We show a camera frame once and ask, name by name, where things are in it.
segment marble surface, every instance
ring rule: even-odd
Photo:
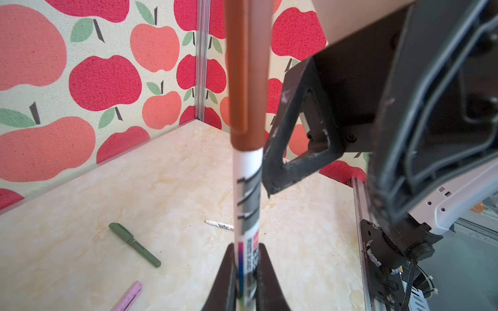
[[[193,121],[0,215],[0,309],[200,310],[233,223],[229,135]],[[265,243],[293,311],[364,310],[353,189],[320,174],[261,196]],[[108,228],[119,222],[162,265]]]

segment gray floor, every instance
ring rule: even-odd
[[[498,247],[448,231],[434,248],[419,263],[439,291],[427,300],[431,311],[498,310]]]

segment cable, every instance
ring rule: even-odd
[[[418,261],[413,259],[410,262],[410,268],[408,271],[408,282],[406,282],[406,290],[403,298],[403,303],[401,307],[401,311],[407,311],[408,305],[410,304],[410,296],[411,296],[411,287],[413,286],[413,279],[415,278],[415,272],[417,271]]]

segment brown marker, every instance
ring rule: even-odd
[[[226,0],[231,141],[234,147],[234,233],[241,310],[255,310],[259,197],[273,1]]]

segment green pen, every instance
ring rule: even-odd
[[[117,222],[109,224],[109,228],[124,242],[133,247],[140,255],[147,259],[154,267],[159,268],[161,262],[133,238],[133,234]]]

